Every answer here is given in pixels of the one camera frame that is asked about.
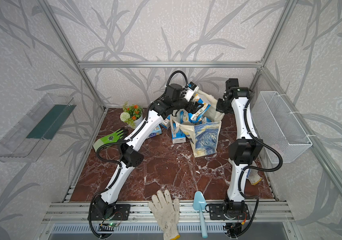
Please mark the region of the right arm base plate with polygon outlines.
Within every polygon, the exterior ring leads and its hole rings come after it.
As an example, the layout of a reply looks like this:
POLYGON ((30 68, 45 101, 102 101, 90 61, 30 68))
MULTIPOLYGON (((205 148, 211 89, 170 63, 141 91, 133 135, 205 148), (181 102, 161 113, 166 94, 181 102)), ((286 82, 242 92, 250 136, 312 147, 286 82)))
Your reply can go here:
POLYGON ((248 206, 244 202, 207 204, 206 210, 211 220, 244 221, 251 218, 248 206))

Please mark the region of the light blue Vinda tissue pack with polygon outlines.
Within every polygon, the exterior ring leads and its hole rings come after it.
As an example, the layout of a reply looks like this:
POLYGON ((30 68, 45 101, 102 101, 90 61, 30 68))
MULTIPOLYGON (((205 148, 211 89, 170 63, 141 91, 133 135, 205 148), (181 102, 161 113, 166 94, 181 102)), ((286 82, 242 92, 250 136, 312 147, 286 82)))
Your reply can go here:
POLYGON ((150 133, 150 135, 148 136, 148 139, 149 139, 149 138, 153 138, 153 137, 155 137, 155 136, 158 136, 158 135, 160 135, 160 134, 162 134, 162 129, 161 129, 160 125, 157 125, 157 126, 153 129, 153 131, 150 133))

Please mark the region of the canvas bag with blue painting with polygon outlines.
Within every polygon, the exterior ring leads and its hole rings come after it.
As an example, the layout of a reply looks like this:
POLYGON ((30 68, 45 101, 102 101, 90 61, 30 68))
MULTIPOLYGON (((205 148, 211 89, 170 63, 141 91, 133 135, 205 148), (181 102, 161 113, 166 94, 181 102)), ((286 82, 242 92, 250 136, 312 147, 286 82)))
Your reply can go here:
POLYGON ((186 139, 190 141, 195 158, 212 155, 217 152, 219 133, 224 117, 223 113, 216 111, 218 100, 201 90, 198 90, 198 94, 203 94, 211 105, 204 113, 201 121, 197 124, 192 124, 189 121, 186 110, 178 110, 175 112, 175 116, 170 116, 170 120, 176 123, 177 128, 180 128, 185 134, 186 139))

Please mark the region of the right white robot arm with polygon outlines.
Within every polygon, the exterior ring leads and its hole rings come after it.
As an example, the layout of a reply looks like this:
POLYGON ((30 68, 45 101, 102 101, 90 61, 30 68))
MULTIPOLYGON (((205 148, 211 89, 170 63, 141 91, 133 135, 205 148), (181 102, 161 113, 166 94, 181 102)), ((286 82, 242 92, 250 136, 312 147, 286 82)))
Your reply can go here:
POLYGON ((240 87, 238 79, 226 81, 226 90, 218 100, 216 110, 224 114, 234 114, 236 119, 237 139, 229 146, 229 162, 232 165, 231 183, 225 199, 226 209, 239 211, 244 205, 244 190, 249 166, 252 165, 262 149, 257 142, 258 135, 250 112, 251 91, 240 87))

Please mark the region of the orange blue tissue pack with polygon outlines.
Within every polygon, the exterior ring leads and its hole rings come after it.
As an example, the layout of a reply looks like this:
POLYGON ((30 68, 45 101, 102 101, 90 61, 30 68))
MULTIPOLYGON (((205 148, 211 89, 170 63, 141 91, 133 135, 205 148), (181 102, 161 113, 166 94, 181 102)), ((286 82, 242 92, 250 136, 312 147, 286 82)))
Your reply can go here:
POLYGON ((185 87, 185 90, 185 99, 189 103, 188 107, 186 108, 189 121, 192 124, 197 124, 202 120, 204 113, 211 105, 207 98, 203 96, 203 94, 198 94, 199 87, 193 82, 190 82, 185 87))
POLYGON ((161 123, 160 126, 169 129, 171 127, 171 121, 170 121, 170 116, 168 116, 166 119, 164 119, 161 123))

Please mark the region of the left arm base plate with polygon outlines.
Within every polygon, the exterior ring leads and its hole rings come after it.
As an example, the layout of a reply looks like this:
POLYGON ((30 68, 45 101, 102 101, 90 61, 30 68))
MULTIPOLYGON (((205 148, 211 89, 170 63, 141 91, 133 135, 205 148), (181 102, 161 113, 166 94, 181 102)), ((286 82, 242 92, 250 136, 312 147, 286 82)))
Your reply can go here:
POLYGON ((89 221, 127 221, 130 214, 130 204, 108 205, 107 207, 92 206, 91 213, 88 216, 89 221))

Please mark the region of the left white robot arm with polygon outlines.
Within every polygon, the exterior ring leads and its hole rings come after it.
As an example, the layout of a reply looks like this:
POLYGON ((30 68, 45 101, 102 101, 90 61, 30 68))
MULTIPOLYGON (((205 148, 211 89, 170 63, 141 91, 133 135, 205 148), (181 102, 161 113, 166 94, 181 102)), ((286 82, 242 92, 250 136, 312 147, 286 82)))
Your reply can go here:
POLYGON ((170 84, 166 87, 164 94, 149 105, 148 114, 139 126, 124 140, 116 143, 120 152, 120 160, 115 162, 118 166, 105 190, 96 193, 93 197, 92 210, 106 214, 114 208, 126 180, 144 159, 139 152, 144 141, 154 128, 169 115, 179 110, 194 114, 202 108, 203 104, 193 100, 198 90, 199 87, 192 82, 185 87, 170 84))

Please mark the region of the orange blue tissue pack back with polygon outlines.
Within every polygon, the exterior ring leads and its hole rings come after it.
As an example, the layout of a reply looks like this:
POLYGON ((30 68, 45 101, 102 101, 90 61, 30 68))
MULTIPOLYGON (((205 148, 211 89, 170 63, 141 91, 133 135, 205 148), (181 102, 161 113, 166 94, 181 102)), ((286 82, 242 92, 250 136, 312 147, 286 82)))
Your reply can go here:
POLYGON ((171 121, 170 121, 170 116, 168 116, 166 119, 164 119, 161 123, 160 126, 169 129, 171 127, 171 121))

